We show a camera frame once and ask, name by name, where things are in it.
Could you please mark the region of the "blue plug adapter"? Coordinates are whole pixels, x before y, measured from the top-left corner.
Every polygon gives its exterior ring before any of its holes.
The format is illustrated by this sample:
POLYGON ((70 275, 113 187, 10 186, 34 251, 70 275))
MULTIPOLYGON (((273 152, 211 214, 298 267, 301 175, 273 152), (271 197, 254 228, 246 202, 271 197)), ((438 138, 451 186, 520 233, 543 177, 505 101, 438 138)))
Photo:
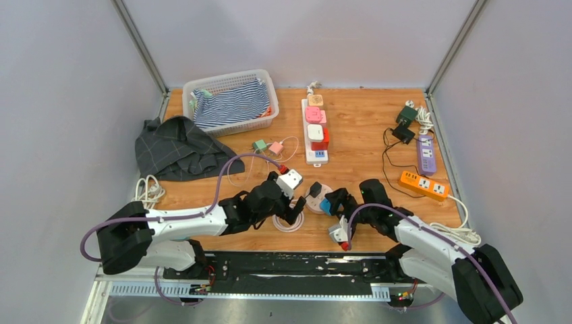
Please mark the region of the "blue plug adapter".
POLYGON ((327 200, 327 199, 323 199, 320 204, 319 204, 319 208, 322 212, 324 212, 326 215, 331 216, 331 203, 327 200))

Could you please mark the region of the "round pink socket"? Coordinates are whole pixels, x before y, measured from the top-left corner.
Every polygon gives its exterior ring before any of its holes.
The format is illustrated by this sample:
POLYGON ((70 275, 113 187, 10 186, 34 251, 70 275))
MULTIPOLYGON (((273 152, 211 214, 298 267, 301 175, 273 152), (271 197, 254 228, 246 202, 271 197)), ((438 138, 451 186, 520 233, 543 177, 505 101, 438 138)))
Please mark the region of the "round pink socket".
POLYGON ((326 184, 322 184, 322 190, 320 195, 317 198, 312 198, 311 196, 308 196, 309 189, 306 190, 306 193, 304 194, 304 197, 306 198, 306 208, 315 213, 315 214, 324 214, 324 212, 322 212, 319 208, 319 204, 320 202, 325 199, 325 195, 332 192, 333 190, 331 189, 330 186, 327 186, 326 184))

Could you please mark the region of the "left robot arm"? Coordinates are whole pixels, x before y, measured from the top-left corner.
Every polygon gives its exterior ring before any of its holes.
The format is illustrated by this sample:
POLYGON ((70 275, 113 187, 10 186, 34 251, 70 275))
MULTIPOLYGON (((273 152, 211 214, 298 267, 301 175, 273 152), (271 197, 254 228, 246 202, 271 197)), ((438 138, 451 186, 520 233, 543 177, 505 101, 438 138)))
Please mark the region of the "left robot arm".
POLYGON ((290 203, 303 177, 294 169, 267 179, 251 191, 241 191, 201 209, 146 209, 130 202, 98 228, 96 236, 106 275, 135 267, 165 267, 198 279, 206 272, 195 236, 226 236, 258 228, 272 216, 294 223, 304 209, 305 198, 290 203))

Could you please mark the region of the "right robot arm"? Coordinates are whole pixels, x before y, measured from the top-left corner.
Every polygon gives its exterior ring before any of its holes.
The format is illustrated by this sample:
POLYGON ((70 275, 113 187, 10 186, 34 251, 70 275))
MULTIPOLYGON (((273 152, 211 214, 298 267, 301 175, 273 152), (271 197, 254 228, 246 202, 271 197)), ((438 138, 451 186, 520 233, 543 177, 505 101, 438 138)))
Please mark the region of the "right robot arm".
POLYGON ((377 179, 360 184, 363 203, 346 188, 325 194, 320 209, 339 219, 331 238, 351 250, 356 227, 366 224, 396 242, 387 252, 385 272, 393 281, 418 279, 454 300, 472 323, 515 323, 513 310, 523 294, 500 252, 471 244, 455 232, 422 221, 396 207, 377 179))

